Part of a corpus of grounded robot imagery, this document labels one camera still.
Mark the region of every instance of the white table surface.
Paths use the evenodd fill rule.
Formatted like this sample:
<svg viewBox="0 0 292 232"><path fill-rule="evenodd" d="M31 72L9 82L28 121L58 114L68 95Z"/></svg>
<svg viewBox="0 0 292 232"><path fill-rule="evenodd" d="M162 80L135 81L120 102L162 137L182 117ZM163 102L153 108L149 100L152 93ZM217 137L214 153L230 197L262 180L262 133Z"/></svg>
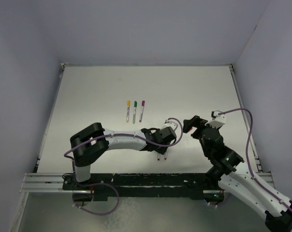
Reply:
<svg viewBox="0 0 292 232"><path fill-rule="evenodd" d="M126 123L126 102L131 100L130 122ZM141 101L145 100L139 123ZM132 123L134 101L137 122ZM70 137L94 122L107 129L134 131L160 128L168 117L180 121L194 115L210 119L213 110L239 108L227 66L221 67L66 67L53 110L39 173L71 172ZM247 129L240 111L227 115L220 129L225 144L245 158ZM257 171L252 149L250 161ZM204 157L198 140L184 134L169 148L168 159L157 161L154 152L112 150L91 166L92 173L204 173L212 165Z"/></svg>

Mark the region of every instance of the white wall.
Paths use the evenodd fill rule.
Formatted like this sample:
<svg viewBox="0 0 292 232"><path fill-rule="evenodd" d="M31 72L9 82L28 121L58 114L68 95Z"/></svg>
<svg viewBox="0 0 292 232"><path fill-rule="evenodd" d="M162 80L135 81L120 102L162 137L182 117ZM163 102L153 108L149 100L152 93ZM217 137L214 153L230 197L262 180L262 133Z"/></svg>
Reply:
<svg viewBox="0 0 292 232"><path fill-rule="evenodd" d="M0 1L0 232L35 165L61 70L35 21L27 2Z"/></svg>
<svg viewBox="0 0 292 232"><path fill-rule="evenodd" d="M264 170L292 198L292 0L272 0L235 65Z"/></svg>
<svg viewBox="0 0 292 232"><path fill-rule="evenodd" d="M269 0L32 0L61 62L230 64Z"/></svg>

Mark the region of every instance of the purple cable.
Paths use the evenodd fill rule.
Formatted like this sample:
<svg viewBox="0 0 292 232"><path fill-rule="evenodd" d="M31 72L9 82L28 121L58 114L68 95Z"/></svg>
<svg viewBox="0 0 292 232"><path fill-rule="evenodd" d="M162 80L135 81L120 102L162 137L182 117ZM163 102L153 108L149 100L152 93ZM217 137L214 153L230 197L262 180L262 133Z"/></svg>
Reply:
<svg viewBox="0 0 292 232"><path fill-rule="evenodd" d="M139 138L139 139L141 139L141 140L143 140L143 141L146 141L146 142L149 143L149 144L152 144L152 145L155 145L155 146L158 146L158 147L170 147L170 146L174 146L174 145L178 144L178 143L180 142L180 140L182 139L182 136L183 136L183 126L182 126L181 122L180 122L178 119L174 118L174 117L170 117L170 118L168 118L168 120L175 120L175 121L177 121L177 122L179 123L179 125L180 125L180 129L181 129L181 134L180 134L179 139L178 139L175 143L173 143L173 144L162 145L162 144L157 144L157 143L154 143L154 142L152 142L152 141L150 141L150 140L147 140L147 139L145 139L145 138L143 138L143 137L141 137L141 136L139 136L139 135L126 134L126 133L116 133L116 134L114 134L114 135L111 135L111 134L105 134L105 135L101 135L101 136L98 136L98 137L95 137L95 138L89 139L89 140L87 140L87 141L85 141L85 142L83 142L83 143L81 143L81 144L79 144L79 145L73 147L71 150L67 151L66 153L64 153L64 155L63 155L64 157L69 158L69 159L72 160L72 166L73 166L73 178L74 178L75 183L76 183L78 186L81 186L81 187L91 187L91 186L105 185L105 186L108 186L108 187L112 188L112 190L114 190L114 192L115 192L116 195L117 195L117 203L116 203L116 206L115 206L112 210L110 210L110 211L108 211L108 212L106 212L106 213L96 213L96 212L92 212L92 211L90 211L90 210L88 210L88 209L85 209L85 208L81 207L80 205L76 204L75 201L74 201L74 199L72 198L72 199L73 199L74 206L76 206L77 208L79 208L79 209L81 209L81 210L84 210L84 211L86 211L86 212L88 212L88 213L90 213L90 214L103 216L103 215L111 214L113 211L116 210L116 208L117 208L118 205L119 205L120 197L119 197L119 193L118 193L118 191L115 189L115 187L112 186L112 185L110 185L110 184L106 184L106 183L95 183L95 184L89 184L89 185L83 185L83 184L80 184L80 183L76 180L76 175L75 175L75 159L74 159L73 157L69 156L69 155L68 155L69 153L75 151L75 150L78 149L79 147L84 146L84 145L86 145L86 144L88 144L88 143L90 143L90 142L92 142L92 141L94 141L94 140L98 140L98 139L102 139L102 138L107 138L107 137L112 137L112 136L136 137L136 138Z"/></svg>
<svg viewBox="0 0 292 232"><path fill-rule="evenodd" d="M247 162L248 162L248 167L249 167L249 171L250 171L250 174L253 178L253 180L255 180L255 182L263 189L265 190L266 192L268 192L271 196L273 196L274 198L276 198L279 202L282 202L282 204L288 209L291 211L292 213L292 208L290 208L285 202L283 202L283 200L278 197L276 194L274 194L273 192L271 192L269 189L267 189L264 185L262 185L261 182L259 182L255 177L254 175L254 171L252 170L252 167L251 167L251 163L250 163L250 160L249 160L249 152L248 152L248 149L249 149L249 144L250 144L250 138L251 138L251 134L252 134L252 128L253 128L253 116L252 116L252 113L250 112L250 110L246 109L246 108L237 108L237 109L233 109L233 110L228 110L228 111L225 111L225 112L220 112L219 115L225 115L225 114L228 114L228 113L231 113L231 112L234 112L234 111L246 111L249 113L250 115L250 130L249 130L249 135L248 135L248 140L247 140L247 144L246 144L246 158L247 158Z"/></svg>

